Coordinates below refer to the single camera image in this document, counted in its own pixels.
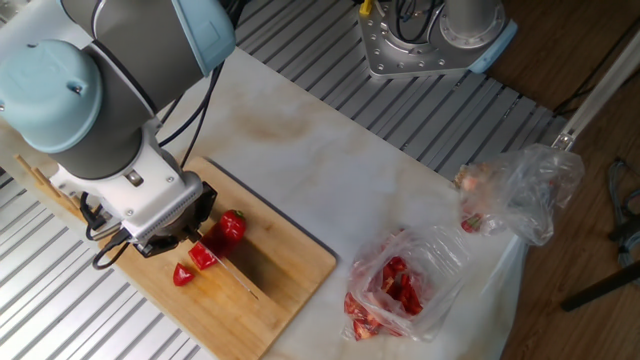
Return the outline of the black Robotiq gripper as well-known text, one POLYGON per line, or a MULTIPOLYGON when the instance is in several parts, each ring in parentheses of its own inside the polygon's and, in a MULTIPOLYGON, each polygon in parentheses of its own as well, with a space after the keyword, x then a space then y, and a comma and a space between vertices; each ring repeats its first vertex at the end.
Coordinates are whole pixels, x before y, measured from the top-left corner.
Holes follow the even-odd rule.
POLYGON ((144 258, 150 258, 175 249, 180 242, 200 239, 200 225, 211 215, 217 191, 207 182, 202 183, 202 193, 196 200, 196 215, 183 212, 175 220, 162 226, 150 239, 133 239, 132 245, 144 258))

